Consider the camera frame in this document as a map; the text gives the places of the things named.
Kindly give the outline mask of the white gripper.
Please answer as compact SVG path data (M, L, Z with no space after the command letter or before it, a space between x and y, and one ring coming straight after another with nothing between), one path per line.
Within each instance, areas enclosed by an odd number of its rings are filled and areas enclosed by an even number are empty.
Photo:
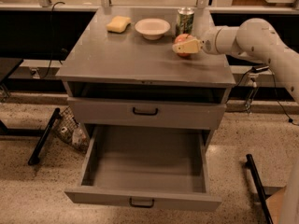
M217 27L206 30L200 40L197 38L188 38L184 41L179 41L172 46L175 53L194 54L198 53L201 49L207 54L217 55L217 36L220 29Z

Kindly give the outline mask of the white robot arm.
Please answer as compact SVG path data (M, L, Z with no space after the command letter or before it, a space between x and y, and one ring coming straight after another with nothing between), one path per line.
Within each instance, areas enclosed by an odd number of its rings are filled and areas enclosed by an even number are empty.
M299 103L299 53L283 43L268 21L255 18L244 21L238 27L215 26L199 38L188 35L175 42L172 50L177 54L193 54L202 50L207 54L225 54L253 63L261 62L274 73L273 79L280 82ZM267 224L299 224L299 162L292 167L278 217L269 211L263 185L250 154L247 166Z

